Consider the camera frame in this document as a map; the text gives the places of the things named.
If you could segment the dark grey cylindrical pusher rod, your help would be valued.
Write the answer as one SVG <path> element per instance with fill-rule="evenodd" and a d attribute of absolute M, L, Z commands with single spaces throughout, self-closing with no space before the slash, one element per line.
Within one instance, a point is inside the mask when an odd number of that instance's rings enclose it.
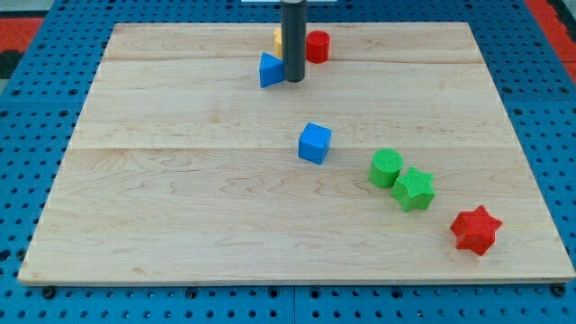
<path fill-rule="evenodd" d="M 284 77 L 297 83 L 305 77 L 306 0 L 281 1 Z"/>

